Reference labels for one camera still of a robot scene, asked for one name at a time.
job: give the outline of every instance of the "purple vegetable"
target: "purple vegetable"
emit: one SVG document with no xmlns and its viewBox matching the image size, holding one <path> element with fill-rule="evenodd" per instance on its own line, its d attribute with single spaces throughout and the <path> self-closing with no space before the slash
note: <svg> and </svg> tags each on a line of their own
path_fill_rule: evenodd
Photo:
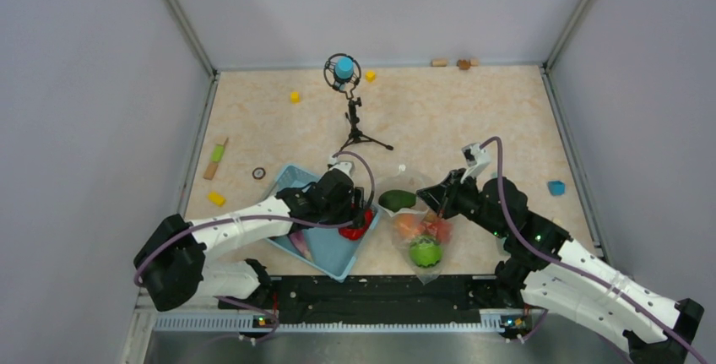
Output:
<svg viewBox="0 0 716 364">
<path fill-rule="evenodd" d="M 306 242 L 306 237 L 303 235 L 303 231 L 295 231 L 291 233 L 289 235 L 289 240 L 291 240 L 291 244 L 293 244 L 293 247 L 298 250 L 303 258 L 313 263 L 313 256 L 311 255 L 311 250 L 308 249 L 308 242 Z"/>
</svg>

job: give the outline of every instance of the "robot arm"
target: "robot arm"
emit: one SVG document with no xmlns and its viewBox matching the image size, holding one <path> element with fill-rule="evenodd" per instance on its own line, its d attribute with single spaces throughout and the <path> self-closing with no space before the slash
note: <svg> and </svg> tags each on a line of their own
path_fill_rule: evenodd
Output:
<svg viewBox="0 0 716 364">
<path fill-rule="evenodd" d="M 687 343 L 691 343 L 703 315 L 698 303 L 675 302 L 647 290 L 596 258 L 569 233 L 527 208 L 527 195 L 503 178 L 505 204 L 519 234 L 536 250 L 602 279 L 601 284 L 550 263 L 530 252 L 513 234 L 502 210 L 498 178 L 482 191 L 475 177 L 490 163 L 478 144 L 463 148 L 467 169 L 452 170 L 434 187 L 421 189 L 418 197 L 444 219 L 463 215 L 493 236 L 505 239 L 510 259 L 496 267 L 498 293 L 508 306 L 524 303 L 543 307 L 593 330 L 629 353 L 635 363 L 682 363 L 686 348 L 664 333 L 645 314 L 627 303 L 630 298 L 648 310 Z"/>
<path fill-rule="evenodd" d="M 141 284 L 157 310 L 174 309 L 195 296 L 247 299 L 260 285 L 270 285 L 265 268 L 256 260 L 217 263 L 231 250 L 319 223 L 353 221 L 362 226 L 363 214 L 351 206 L 362 204 L 363 198 L 362 189 L 355 188 L 350 178 L 352 172 L 353 164 L 342 161 L 311 186 L 285 188 L 245 209 L 203 220 L 185 221 L 179 215 L 164 219 L 134 258 Z M 171 242 L 186 231 L 191 233 Z"/>
</svg>

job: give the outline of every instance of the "white wall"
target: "white wall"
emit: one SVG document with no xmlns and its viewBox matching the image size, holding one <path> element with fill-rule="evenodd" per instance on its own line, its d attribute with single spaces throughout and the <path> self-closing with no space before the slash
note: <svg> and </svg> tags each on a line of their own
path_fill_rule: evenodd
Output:
<svg viewBox="0 0 716 364">
<path fill-rule="evenodd" d="M 434 57 L 542 62 L 578 0 L 179 0 L 212 63 L 316 67 Z"/>
<path fill-rule="evenodd" d="M 0 0 L 1 362 L 117 362 L 208 87 L 161 0 Z"/>
<path fill-rule="evenodd" d="M 595 0 L 554 72 L 613 263 L 704 305 L 695 346 L 710 361 L 715 30 L 713 0 Z"/>
</svg>

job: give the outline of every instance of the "beige table surface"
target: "beige table surface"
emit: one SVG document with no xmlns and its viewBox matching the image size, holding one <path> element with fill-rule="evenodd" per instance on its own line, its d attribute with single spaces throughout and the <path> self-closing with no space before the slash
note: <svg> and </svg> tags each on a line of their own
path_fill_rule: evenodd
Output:
<svg viewBox="0 0 716 364">
<path fill-rule="evenodd" d="M 406 164 L 440 182 L 465 165 L 460 149 L 490 136 L 502 137 L 505 175 L 529 197 L 529 207 L 549 219 L 558 218 L 577 240 L 592 250 L 583 211 L 561 145 L 556 123 L 536 66 L 478 67 L 467 72 L 448 68 L 377 68 L 377 78 L 363 80 L 356 90 L 364 133 L 395 146 L 350 146 L 367 159 L 376 177 L 397 172 Z M 301 93 L 292 104 L 291 91 Z M 321 174 L 328 155 L 347 139 L 349 124 L 342 94 L 323 81 L 321 70 L 222 73 L 204 138 L 188 219 L 221 215 L 258 202 L 287 163 Z M 214 180 L 202 178 L 214 139 L 228 135 L 224 158 Z M 496 147 L 489 148 L 496 160 Z M 256 167 L 266 169 L 260 181 Z M 496 162 L 478 177 L 482 185 Z M 356 162 L 356 184 L 369 187 Z M 552 197 L 546 182 L 562 180 L 567 193 Z M 226 198 L 219 208 L 207 200 L 216 191 Z M 462 217 L 453 218 L 454 238 L 443 261 L 444 274 L 491 274 L 505 255 L 496 239 Z M 411 274 L 391 243 L 391 225 L 383 221 L 358 253 L 351 274 Z M 255 258 L 270 274 L 321 274 L 267 242 L 255 242 L 225 259 Z"/>
</svg>

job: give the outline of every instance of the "red bell pepper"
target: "red bell pepper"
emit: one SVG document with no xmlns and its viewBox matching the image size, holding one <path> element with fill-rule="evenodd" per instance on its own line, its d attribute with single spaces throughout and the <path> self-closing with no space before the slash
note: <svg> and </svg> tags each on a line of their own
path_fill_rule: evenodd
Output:
<svg viewBox="0 0 716 364">
<path fill-rule="evenodd" d="M 373 222 L 373 210 L 368 209 L 366 211 L 366 223 L 363 225 L 363 227 L 353 228 L 353 227 L 341 227 L 338 229 L 338 233 L 345 237 L 348 240 L 356 241 L 363 237 L 364 234 L 366 234 L 366 231 L 369 227 L 371 227 L 371 222 Z"/>
</svg>

